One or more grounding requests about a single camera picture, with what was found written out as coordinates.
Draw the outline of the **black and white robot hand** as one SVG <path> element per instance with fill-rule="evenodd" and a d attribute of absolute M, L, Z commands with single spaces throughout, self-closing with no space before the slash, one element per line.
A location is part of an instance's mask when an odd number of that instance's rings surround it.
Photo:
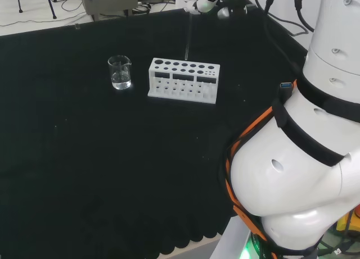
<path fill-rule="evenodd" d="M 218 0 L 183 0 L 184 10 L 199 15 L 210 12 L 217 4 Z"/>

